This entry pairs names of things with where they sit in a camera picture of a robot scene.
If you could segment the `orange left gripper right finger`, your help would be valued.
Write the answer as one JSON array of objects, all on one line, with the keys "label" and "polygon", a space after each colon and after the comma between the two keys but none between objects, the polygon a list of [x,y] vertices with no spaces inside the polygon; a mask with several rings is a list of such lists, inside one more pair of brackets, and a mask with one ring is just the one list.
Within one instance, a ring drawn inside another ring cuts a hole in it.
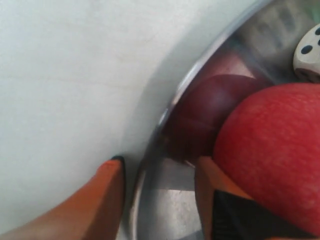
[{"label": "orange left gripper right finger", "polygon": [[195,200],[206,240],[315,240],[259,205],[209,156],[195,166]]}]

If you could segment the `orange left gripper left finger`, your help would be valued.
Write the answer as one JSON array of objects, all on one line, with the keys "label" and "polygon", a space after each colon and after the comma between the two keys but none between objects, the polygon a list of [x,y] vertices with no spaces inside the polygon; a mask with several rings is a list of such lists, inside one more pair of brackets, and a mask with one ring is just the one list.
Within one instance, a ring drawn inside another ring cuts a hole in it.
[{"label": "orange left gripper left finger", "polygon": [[2,240],[114,240],[126,198],[122,156],[104,162],[68,199],[0,236]]}]

